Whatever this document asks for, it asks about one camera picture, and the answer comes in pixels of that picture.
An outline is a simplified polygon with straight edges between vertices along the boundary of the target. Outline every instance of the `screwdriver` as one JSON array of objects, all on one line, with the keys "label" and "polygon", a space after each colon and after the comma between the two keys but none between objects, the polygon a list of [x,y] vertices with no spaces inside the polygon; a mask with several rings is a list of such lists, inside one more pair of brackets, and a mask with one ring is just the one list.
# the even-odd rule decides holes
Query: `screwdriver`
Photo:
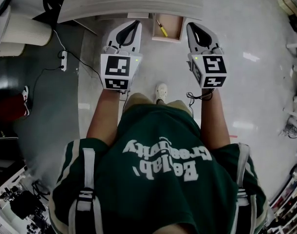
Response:
[{"label": "screwdriver", "polygon": [[164,29],[164,27],[159,23],[159,21],[158,21],[157,19],[156,19],[156,21],[157,21],[157,23],[158,23],[160,29],[162,30],[164,36],[165,36],[165,37],[168,37],[168,34],[167,34],[166,30]]}]

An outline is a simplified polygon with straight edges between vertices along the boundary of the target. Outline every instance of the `cable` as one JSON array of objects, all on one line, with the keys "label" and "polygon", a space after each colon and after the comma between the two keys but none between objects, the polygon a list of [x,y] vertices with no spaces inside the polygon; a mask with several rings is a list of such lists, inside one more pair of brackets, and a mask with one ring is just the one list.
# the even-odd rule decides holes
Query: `cable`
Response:
[{"label": "cable", "polygon": [[53,71],[53,70],[57,70],[57,69],[59,69],[59,68],[61,68],[61,66],[59,66],[59,67],[57,67],[57,68],[55,68],[55,69],[47,69],[47,68],[44,68],[44,69],[40,72],[40,75],[36,78],[35,83],[34,83],[34,87],[33,87],[33,100],[34,100],[34,98],[35,98],[34,95],[35,95],[35,88],[36,88],[37,82],[38,82],[39,78],[41,77],[41,75],[43,74],[43,72],[44,72],[45,70]]},{"label": "cable", "polygon": [[89,66],[88,64],[85,64],[81,59],[79,59],[77,56],[75,56],[71,51],[69,51],[69,50],[60,50],[59,53],[57,54],[57,57],[58,57],[58,58],[62,59],[62,57],[60,56],[60,53],[63,52],[63,51],[66,51],[66,52],[72,54],[72,55],[73,55],[77,60],[79,60],[82,64],[86,65],[87,67],[90,67],[95,73],[97,73],[98,76],[99,76],[100,82],[101,82],[101,84],[102,84],[102,86],[103,86],[103,83],[102,83],[100,74],[99,74],[97,71],[95,71],[91,66]]},{"label": "cable", "polygon": [[126,97],[126,100],[125,100],[125,103],[124,103],[124,106],[123,106],[123,111],[125,109],[125,105],[127,103],[127,100],[128,100],[128,97],[129,97],[129,93],[130,93],[130,90],[127,91],[127,97]]},{"label": "cable", "polygon": [[130,90],[125,90],[124,92],[123,91],[121,91],[121,90],[117,90],[118,92],[120,92],[122,95],[124,95],[125,93],[127,93],[128,91],[130,91]]},{"label": "cable", "polygon": [[189,102],[188,106],[190,107],[190,109],[192,111],[193,118],[194,118],[194,110],[192,108],[192,105],[194,104],[195,100],[196,99],[201,99],[201,100],[205,100],[205,101],[211,100],[212,99],[212,92],[214,90],[215,89],[212,88],[208,92],[206,92],[206,93],[204,93],[203,95],[200,95],[200,96],[194,96],[192,92],[187,92],[186,93],[186,97],[190,98],[190,102]]},{"label": "cable", "polygon": [[60,42],[61,46],[63,47],[63,49],[66,50],[66,48],[64,47],[64,45],[62,44],[62,42],[61,42],[61,40],[60,40],[59,35],[57,34],[57,31],[56,31],[55,29],[54,29],[53,31],[56,33],[56,36],[57,36],[57,38],[59,39],[59,42]]},{"label": "cable", "polygon": [[37,184],[38,184],[38,180],[36,180],[35,182],[32,183],[34,196],[36,196],[38,199],[40,199],[40,197],[42,197],[43,199],[49,201],[45,196],[50,195],[50,192],[49,193],[43,193],[42,191],[40,191]]}]

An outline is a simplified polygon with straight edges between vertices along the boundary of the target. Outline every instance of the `floor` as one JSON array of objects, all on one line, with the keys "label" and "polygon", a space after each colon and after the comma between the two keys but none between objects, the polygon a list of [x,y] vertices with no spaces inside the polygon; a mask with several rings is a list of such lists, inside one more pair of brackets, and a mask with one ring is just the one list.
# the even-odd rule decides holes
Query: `floor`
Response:
[{"label": "floor", "polygon": [[[102,41],[122,20],[110,21],[103,39],[86,32],[82,58],[99,70]],[[282,111],[292,109],[296,90],[291,68],[295,58],[286,48],[297,36],[276,0],[204,0],[201,22],[215,32],[225,52],[229,80],[220,90],[232,142],[251,147],[260,182],[271,198],[282,186],[297,157],[297,139],[278,136],[288,118]],[[142,20],[140,53],[143,61],[131,87],[153,99],[155,85],[168,85],[168,101],[183,100],[186,92],[200,89],[186,64],[189,52],[186,35],[181,43],[151,40],[151,22]],[[85,137],[102,85],[95,73],[79,68],[79,132]],[[193,105],[195,120],[201,118],[201,102]]]},{"label": "floor", "polygon": [[[80,56],[84,29],[58,25],[65,47]],[[30,115],[14,122],[19,147],[34,179],[52,189],[56,183],[65,145],[79,138],[77,88],[79,61],[69,56],[67,70],[44,71],[61,65],[62,49],[56,35],[45,46],[27,45],[19,57],[0,58],[0,98],[21,93],[29,86]]]}]

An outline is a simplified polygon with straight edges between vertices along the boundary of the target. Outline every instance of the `red object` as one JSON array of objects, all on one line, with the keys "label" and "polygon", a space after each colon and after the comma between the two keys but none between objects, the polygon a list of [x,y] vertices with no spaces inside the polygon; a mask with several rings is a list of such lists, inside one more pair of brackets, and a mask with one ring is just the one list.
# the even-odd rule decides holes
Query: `red object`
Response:
[{"label": "red object", "polygon": [[0,101],[0,122],[9,122],[24,116],[26,107],[23,95],[12,96]]}]

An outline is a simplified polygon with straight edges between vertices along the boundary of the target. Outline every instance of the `green t-shirt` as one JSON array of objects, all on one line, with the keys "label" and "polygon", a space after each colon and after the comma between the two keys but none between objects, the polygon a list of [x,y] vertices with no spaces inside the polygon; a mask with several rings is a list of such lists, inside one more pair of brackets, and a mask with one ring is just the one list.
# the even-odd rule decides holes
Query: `green t-shirt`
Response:
[{"label": "green t-shirt", "polygon": [[[190,115],[162,105],[135,105],[118,125],[113,146],[94,139],[68,144],[49,204],[54,229],[67,233],[71,204],[84,188],[82,148],[95,151],[94,189],[104,233],[152,233],[176,223],[199,234],[228,234],[237,202],[237,144],[210,153]],[[257,195],[259,217],[266,197],[252,160],[247,193]]]}]

